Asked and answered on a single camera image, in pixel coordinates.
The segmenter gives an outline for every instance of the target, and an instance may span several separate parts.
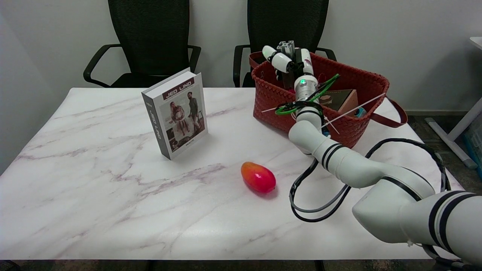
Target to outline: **basket handle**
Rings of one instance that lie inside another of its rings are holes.
[[[263,52],[255,52],[249,54],[249,65],[251,68],[256,68],[259,64],[265,61],[265,57],[263,56]]]
[[[381,125],[385,125],[391,128],[398,128],[406,124],[408,121],[408,116],[405,110],[403,110],[403,108],[399,104],[397,104],[394,100],[391,100],[388,97],[386,98],[392,103],[393,107],[397,110],[398,115],[400,116],[400,122],[393,121],[391,119],[385,118],[384,116],[378,115],[376,113],[372,113],[370,118]]]

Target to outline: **table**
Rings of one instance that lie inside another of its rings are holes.
[[[482,50],[482,37],[471,37],[470,42]],[[454,141],[482,112],[482,98],[465,114],[457,125],[447,134],[433,118],[426,118],[425,121],[432,127],[433,131],[447,144],[447,146],[464,162],[469,169],[476,169],[478,165],[470,158]]]
[[[351,208],[369,188],[352,189],[324,222],[296,219],[288,192],[311,158],[253,118],[254,89],[205,88],[209,134],[174,161],[161,156],[141,91],[70,90],[0,176],[1,259],[428,258],[419,247],[377,240],[355,220]],[[377,113],[398,117],[387,101]],[[420,140],[408,125],[371,122],[354,149],[365,154],[387,137]],[[372,159],[440,185],[435,163],[415,146],[388,143]],[[245,161],[275,174],[273,193],[246,187]],[[318,167],[297,203],[321,206],[341,187]]]

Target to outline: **mesh chair back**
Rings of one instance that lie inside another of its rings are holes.
[[[172,75],[189,67],[189,0],[108,0],[131,72]]]
[[[325,27],[328,0],[248,0],[251,52],[280,41],[315,52]]]

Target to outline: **white wall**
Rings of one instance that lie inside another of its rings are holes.
[[[0,174],[61,101],[0,14]]]
[[[480,0],[332,0],[321,44],[390,80],[406,110],[468,110],[482,96]]]
[[[207,87],[234,86],[234,47],[249,42],[246,2],[191,0],[189,43],[202,47],[197,71]],[[107,0],[2,0],[0,14],[3,165],[71,87],[96,87],[82,72],[102,45],[118,39]],[[468,42],[482,36],[480,14],[480,0],[331,0],[320,46],[340,62],[386,76],[389,96],[407,110],[467,110],[482,95],[482,51]],[[4,63],[11,63],[7,71]],[[124,72],[122,50],[113,48],[93,77],[112,83]],[[31,106],[22,108],[26,101]],[[22,115],[13,120],[11,112]]]

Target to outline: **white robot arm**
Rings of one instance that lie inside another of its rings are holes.
[[[303,75],[298,74],[295,81],[296,100],[306,101],[317,91],[318,82],[306,49],[298,51],[296,62],[269,46],[263,48],[263,55],[284,73],[299,68],[301,56]],[[482,208],[477,208],[482,206],[481,196],[464,191],[436,194],[419,174],[371,161],[323,135],[321,125],[316,108],[299,109],[289,139],[349,188],[373,186],[352,208],[355,218],[367,231],[387,243],[422,244],[429,255],[445,261],[450,268],[482,267]],[[432,248],[434,245],[474,266],[439,258]]]

